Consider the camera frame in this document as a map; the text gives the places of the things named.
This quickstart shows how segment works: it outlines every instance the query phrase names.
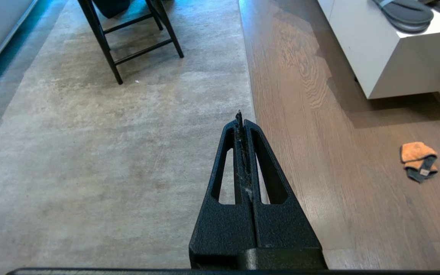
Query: chair leg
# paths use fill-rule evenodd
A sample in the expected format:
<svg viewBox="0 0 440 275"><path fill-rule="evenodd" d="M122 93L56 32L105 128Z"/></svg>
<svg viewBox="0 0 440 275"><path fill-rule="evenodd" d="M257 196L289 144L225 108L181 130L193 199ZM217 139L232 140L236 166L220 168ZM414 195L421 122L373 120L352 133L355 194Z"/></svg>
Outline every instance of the chair leg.
<svg viewBox="0 0 440 275"><path fill-rule="evenodd" d="M157 7L157 14L159 14L159 17L162 21L162 23L166 26L166 29L171 36L171 39L173 40L174 47L176 47L176 50L178 51L178 55L180 58L184 57L183 51L181 50L180 43L178 42L178 39L176 38L176 34L174 33L173 26L171 26L171 22L169 21L169 18L167 17L166 10L164 9L164 5L162 5L162 0L152 0L154 3L156 3Z"/></svg>
<svg viewBox="0 0 440 275"><path fill-rule="evenodd" d="M152 7L150 0L145 0L145 3L147 3L147 7L149 7L150 13L152 14L152 16L154 16L155 23L159 27L159 30L164 30L162 24L160 23L159 15L157 14L157 11Z"/></svg>
<svg viewBox="0 0 440 275"><path fill-rule="evenodd" d="M98 44L100 45L101 50L105 55L106 61L108 61L108 64L110 65L110 68L115 75L116 81L120 85L123 84L123 80L120 77L120 73L118 72L115 61L113 60L112 54L110 53L110 45L108 44L105 34L103 33L103 28L101 27L101 23L98 19L98 16L96 15L96 11L94 10L91 0L78 0L78 2L81 6L82 11L84 12L84 15L86 16L87 22L89 23L89 26L94 33L94 36L96 37L96 40L98 40Z"/></svg>

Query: wood grain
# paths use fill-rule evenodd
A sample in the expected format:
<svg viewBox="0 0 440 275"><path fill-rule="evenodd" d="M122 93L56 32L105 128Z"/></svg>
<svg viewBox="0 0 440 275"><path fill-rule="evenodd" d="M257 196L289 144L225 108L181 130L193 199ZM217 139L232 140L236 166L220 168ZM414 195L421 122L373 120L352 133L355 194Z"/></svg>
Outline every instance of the wood grain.
<svg viewBox="0 0 440 275"><path fill-rule="evenodd" d="M258 124L333 269L440 269L440 93L367 100L315 0L239 0Z"/></svg>

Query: hardwood floor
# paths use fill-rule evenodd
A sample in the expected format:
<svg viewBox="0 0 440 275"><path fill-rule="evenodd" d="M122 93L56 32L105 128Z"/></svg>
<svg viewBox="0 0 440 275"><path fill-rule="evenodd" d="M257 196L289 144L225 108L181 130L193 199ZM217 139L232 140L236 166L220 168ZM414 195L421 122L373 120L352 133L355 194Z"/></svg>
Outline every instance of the hardwood floor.
<svg viewBox="0 0 440 275"><path fill-rule="evenodd" d="M258 124L331 269L440 269L440 93L367 100L315 0L239 0ZM406 177L403 143L439 153Z"/></svg>

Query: black chair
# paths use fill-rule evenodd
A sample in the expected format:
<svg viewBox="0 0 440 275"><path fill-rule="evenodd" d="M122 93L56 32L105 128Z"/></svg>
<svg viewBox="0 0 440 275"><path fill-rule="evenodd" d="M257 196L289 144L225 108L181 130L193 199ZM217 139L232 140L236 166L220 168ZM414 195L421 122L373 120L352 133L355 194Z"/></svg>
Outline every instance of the black chair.
<svg viewBox="0 0 440 275"><path fill-rule="evenodd" d="M173 31L173 26L171 26L171 22L169 21L169 18L167 17L166 10L164 9L164 5L162 5L162 0L145 0L147 3L147 7L150 10L150 14L147 14L145 16L139 17L137 19L133 19L131 21L125 22L121 25L103 30L101 27L101 23L98 19L98 16L96 15L96 10L94 9L94 6L91 2L91 0L78 0L79 5L81 5L82 11L84 12L84 15L86 16L87 21L89 22L89 25L91 26L91 29L94 33L94 36L96 36L96 40L98 40L98 43L101 47L101 50L103 51L103 54L105 55L106 60L108 61L108 64L110 64L110 68L112 68L113 74L115 75L116 81L119 84L123 83L122 78L120 77L120 73L117 70L117 65L120 65L126 61L129 61L132 58L136 58L142 54L146 54L154 49L160 48L164 45L167 45L169 43L174 43L174 46L176 47L176 50L178 51L178 55L180 58L183 58L183 52L181 50L180 44L178 42L178 39L176 38L176 35ZM110 46L108 45L108 41L106 40L106 34L111 33L112 31L119 30L121 28L124 28L126 26L130 26L131 24L143 21L148 18L154 18L155 22L157 23L157 26L159 27L159 30L162 30L161 22L166 26L166 29L171 36L170 39L160 42L156 45L153 45L152 47L148 47L147 49L143 49L139 52L130 54L129 56L126 56L120 60L114 61L111 53L110 53Z"/></svg>

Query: rug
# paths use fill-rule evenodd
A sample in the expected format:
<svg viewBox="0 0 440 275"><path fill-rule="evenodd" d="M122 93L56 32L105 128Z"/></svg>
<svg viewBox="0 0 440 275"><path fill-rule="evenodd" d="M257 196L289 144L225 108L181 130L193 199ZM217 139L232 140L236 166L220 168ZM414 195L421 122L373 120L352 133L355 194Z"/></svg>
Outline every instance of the rug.
<svg viewBox="0 0 440 275"><path fill-rule="evenodd" d="M120 65L118 85L69 0L24 71L0 122L0 274L189 268L222 128L254 111L238 1L165 5L183 59L169 44ZM135 0L104 25L145 12ZM108 36L115 58L167 38L153 19Z"/></svg>

